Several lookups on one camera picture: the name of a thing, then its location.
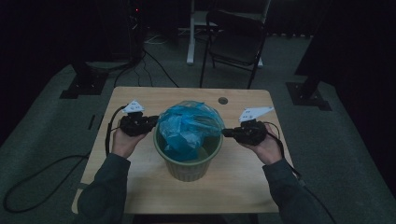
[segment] person's left hand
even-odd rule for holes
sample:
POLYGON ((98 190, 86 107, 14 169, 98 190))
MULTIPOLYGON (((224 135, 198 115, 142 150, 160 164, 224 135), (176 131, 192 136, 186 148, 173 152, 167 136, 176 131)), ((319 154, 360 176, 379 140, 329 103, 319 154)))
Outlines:
POLYGON ((119 155, 125 159, 129 158, 134 152, 137 143, 146 137, 146 133, 140 134, 138 136, 129 136, 121 129, 117 129, 113 133, 113 148, 112 153, 119 155))

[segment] table top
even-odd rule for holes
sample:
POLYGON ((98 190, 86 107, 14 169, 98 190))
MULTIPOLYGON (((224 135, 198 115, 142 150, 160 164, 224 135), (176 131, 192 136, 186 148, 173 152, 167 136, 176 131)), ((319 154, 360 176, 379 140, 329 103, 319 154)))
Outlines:
MULTIPOLYGON (((218 110, 226 128, 240 125, 238 119, 246 107, 274 106, 270 93, 263 90, 117 87, 110 98, 81 183, 90 184, 106 158, 106 128, 113 113, 132 100, 137 100, 145 107, 145 116, 160 115, 167 108, 185 100, 204 102, 218 110), (228 103, 220 104, 220 97, 227 98, 228 103)), ((115 120, 121 119, 123 115, 120 112, 115 120)), ((258 120, 270 121, 278 127, 285 157, 292 165, 276 108, 258 120)), ((263 164, 251 150, 241 147, 233 138, 224 138, 218 155, 210 162, 204 177, 183 182, 168 172, 164 159, 155 149, 153 133, 150 132, 137 145, 129 158, 132 164, 128 174, 125 213, 227 214, 278 211, 269 192, 263 164)), ((75 213, 81 192, 78 189, 72 205, 75 213)))

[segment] dark gray sleeve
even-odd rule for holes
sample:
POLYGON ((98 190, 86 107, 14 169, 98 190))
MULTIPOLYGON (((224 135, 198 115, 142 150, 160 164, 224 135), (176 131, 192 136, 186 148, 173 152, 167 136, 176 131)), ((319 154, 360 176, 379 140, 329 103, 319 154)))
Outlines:
POLYGON ((314 198, 299 184, 285 159, 262 169, 283 223, 320 223, 314 198))
POLYGON ((122 222, 130 165, 123 157, 108 154, 93 182, 79 196, 73 223, 122 222))

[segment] gray carpet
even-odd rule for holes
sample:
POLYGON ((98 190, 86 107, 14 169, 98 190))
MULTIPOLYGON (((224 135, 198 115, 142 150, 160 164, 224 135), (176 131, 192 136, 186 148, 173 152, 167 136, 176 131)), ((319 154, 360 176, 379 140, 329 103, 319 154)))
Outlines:
MULTIPOLYGON (((396 223, 396 202, 376 170, 368 151, 334 88, 320 83, 318 90, 332 111, 314 106, 293 105, 286 82, 304 82, 294 75, 309 39, 270 36, 264 46, 264 68, 258 71, 251 89, 271 92, 279 121, 293 159, 308 187, 326 204, 338 223, 396 223)), ((197 40, 195 64, 187 65, 188 38, 178 45, 146 44, 145 49, 165 68, 179 87, 196 88, 203 59, 204 43, 197 40)), ((119 63, 90 63, 112 67, 119 63)), ((62 157, 85 154, 92 148, 114 81, 112 72, 101 95, 59 99, 75 76, 71 66, 56 74, 35 100, 25 118, 0 149, 0 199, 19 180, 62 157), (92 116, 95 115, 90 128, 92 116)), ((207 65, 205 88, 244 89, 248 73, 226 65, 207 65)), ((122 86, 174 87, 161 67, 148 55, 136 69, 117 81, 122 86)), ((9 198, 10 206, 23 209, 40 202, 78 161, 62 161, 26 183, 9 198)), ((86 161, 61 185, 49 200, 32 211, 11 214, 1 209, 0 223, 70 223, 71 204, 86 161)), ((321 210, 324 223, 331 223, 321 210)), ((241 217, 246 223, 246 216, 241 217)), ((124 223, 131 223, 126 216, 124 223)), ((260 214, 260 223, 281 223, 278 214, 260 214)))

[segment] hand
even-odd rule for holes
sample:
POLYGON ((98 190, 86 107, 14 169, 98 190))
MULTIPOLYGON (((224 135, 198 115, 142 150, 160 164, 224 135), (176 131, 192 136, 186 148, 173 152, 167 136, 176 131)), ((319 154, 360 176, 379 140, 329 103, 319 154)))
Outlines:
POLYGON ((137 143, 145 138, 146 135, 147 134, 144 133, 131 137, 121 129, 117 129, 113 133, 113 148, 111 152, 127 159, 134 152, 134 148, 136 147, 137 143))
MULTIPOLYGON (((265 123, 265 128, 267 129, 268 133, 276 136, 273 133, 269 124, 265 123)), ((257 157, 259 157, 259 159, 265 165, 270 165, 272 163, 282 160, 282 154, 280 153, 279 145, 277 144, 276 140, 269 134, 267 134, 264 141, 260 142, 257 146, 247 144, 240 145, 251 149, 254 153, 256 153, 257 157)))

